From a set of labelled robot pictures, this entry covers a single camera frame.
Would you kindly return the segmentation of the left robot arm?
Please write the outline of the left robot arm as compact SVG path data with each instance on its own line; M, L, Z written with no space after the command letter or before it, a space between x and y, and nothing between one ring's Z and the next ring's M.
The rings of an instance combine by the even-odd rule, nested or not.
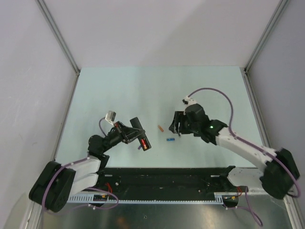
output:
M120 143L129 144L134 140L144 151L151 148L141 122L137 117L130 120L131 126L115 122L107 135L93 135L88 140L88 153L83 159L62 165L50 161L39 175L29 192L29 199L44 210L59 212L69 197L91 189L99 191L105 186L103 177L109 155L105 152Z

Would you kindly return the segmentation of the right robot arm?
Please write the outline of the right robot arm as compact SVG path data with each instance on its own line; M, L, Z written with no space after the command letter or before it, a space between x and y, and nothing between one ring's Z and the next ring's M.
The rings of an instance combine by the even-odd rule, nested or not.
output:
M206 143L223 147L246 159L262 171L262 187L276 199L288 196L300 177L289 150L259 147L243 140L231 131L227 124L209 119L199 104L192 104L184 111L176 111L169 130L177 135L192 134Z

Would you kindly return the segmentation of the black remote control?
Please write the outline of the black remote control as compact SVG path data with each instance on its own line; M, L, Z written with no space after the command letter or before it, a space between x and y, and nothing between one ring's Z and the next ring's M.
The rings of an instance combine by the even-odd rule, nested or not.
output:
M139 140L142 150L147 151L147 150L151 149L152 148L151 144L148 140L145 130L143 129L143 127L141 125L139 118L135 117L135 118L131 119L130 123L132 125L132 128L135 128L138 132L137 139Z

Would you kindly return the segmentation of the red yellow battery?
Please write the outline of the red yellow battery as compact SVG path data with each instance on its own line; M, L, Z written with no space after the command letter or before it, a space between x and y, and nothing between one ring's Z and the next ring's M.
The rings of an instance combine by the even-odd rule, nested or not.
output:
M144 138L141 139L141 145L143 149L147 149L147 143L146 140Z

